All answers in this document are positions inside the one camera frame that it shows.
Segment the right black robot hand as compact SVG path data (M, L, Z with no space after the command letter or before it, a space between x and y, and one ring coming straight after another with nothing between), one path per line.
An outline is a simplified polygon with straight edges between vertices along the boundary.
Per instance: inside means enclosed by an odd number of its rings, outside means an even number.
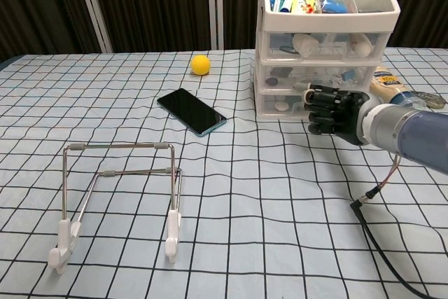
M380 105L372 93L311 83L296 83L294 88L302 92L304 109L309 112L310 133L334 134L355 146L368 143L362 122L370 110Z

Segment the clear drawer with brown packet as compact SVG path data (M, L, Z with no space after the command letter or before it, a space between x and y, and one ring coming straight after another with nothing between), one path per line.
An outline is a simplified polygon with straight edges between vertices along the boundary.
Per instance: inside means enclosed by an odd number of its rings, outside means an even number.
M297 92L296 83L311 83L348 90L368 90L375 67L281 67L260 65L254 75L258 90L266 93ZM278 78L278 85L268 86L265 80Z

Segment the clear drawer with white shell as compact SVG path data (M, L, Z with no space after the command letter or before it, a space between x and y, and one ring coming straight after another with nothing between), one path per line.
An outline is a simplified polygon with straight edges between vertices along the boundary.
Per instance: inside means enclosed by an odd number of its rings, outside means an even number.
M315 89L298 95L255 94L255 109L260 118L279 120L355 121L368 112L369 94L359 91Z

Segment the cream tube with blue cap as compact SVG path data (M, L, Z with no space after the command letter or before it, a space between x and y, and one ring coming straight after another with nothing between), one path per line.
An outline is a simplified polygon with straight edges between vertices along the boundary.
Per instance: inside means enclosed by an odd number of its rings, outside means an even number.
M375 69L370 84L370 92L384 104L395 104L418 110L426 110L427 108L424 100L413 94L397 76L385 67Z

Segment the white round ball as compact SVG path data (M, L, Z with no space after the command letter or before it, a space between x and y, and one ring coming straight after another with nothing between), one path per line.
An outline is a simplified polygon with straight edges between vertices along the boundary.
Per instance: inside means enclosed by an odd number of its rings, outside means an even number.
M359 58L366 58L372 52L372 45L370 42L354 42L352 43L352 49L355 55Z

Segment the blue plastic pack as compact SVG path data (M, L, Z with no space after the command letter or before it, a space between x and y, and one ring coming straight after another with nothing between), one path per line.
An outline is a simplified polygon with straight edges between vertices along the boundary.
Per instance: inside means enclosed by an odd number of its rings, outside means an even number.
M347 5L340 0L319 0L319 8L325 14L345 14L348 13Z

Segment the yellow snack packet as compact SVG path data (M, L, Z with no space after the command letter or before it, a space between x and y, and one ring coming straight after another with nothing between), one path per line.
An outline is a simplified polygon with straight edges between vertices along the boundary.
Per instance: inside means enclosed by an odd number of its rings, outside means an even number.
M319 0L293 0L290 12L295 15L319 13Z

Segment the blue checkered tablecloth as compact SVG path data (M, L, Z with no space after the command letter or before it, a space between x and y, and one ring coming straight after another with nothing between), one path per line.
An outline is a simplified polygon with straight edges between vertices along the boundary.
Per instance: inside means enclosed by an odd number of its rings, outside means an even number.
M253 53L25 55L0 64L0 299L409 299L351 210L393 158L372 146L262 120ZM223 114L198 137L157 99L183 88ZM170 180L100 179L64 274L47 264L71 143L174 145L183 171L175 263L165 257ZM99 149L68 157L76 219L98 171L169 165L168 151Z

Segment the yellow ball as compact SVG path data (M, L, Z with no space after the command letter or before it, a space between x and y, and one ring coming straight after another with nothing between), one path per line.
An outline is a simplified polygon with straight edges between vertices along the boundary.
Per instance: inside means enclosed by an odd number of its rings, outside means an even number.
M190 68L195 75L207 75L211 68L211 62L206 55L196 55L191 60Z

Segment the black smartphone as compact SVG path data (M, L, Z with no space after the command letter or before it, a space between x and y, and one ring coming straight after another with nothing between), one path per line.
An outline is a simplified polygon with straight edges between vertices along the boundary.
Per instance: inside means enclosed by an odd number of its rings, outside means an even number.
M204 137L228 120L183 88L158 98L157 103L198 137Z

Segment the black folding screen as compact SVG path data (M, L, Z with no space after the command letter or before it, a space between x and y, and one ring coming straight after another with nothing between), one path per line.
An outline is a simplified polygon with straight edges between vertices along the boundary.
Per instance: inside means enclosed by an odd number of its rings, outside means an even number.
M23 54L245 49L257 0L0 0L0 62Z

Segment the white plastic drawer organizer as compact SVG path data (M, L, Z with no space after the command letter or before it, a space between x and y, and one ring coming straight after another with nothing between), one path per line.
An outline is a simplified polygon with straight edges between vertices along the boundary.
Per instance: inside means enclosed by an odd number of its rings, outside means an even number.
M260 65L281 67L360 67L379 66L381 57L373 60L347 60L347 61L287 61L264 60L260 57L258 47L258 34L261 33L386 33L391 35L400 7L396 0L340 0L343 1L348 13L325 14L319 13L295 15L291 12L273 12L274 0L258 0L258 14L256 27L255 73ZM257 83L253 86L255 94L269 95L298 95L301 91L290 94L260 92Z

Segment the grey keychain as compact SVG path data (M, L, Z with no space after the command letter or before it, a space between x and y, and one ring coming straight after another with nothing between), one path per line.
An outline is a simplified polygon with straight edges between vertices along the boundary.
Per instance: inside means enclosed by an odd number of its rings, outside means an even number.
M426 106L431 109L443 109L447 104L447 101L443 97L434 93L412 91L412 94L422 99L426 103Z

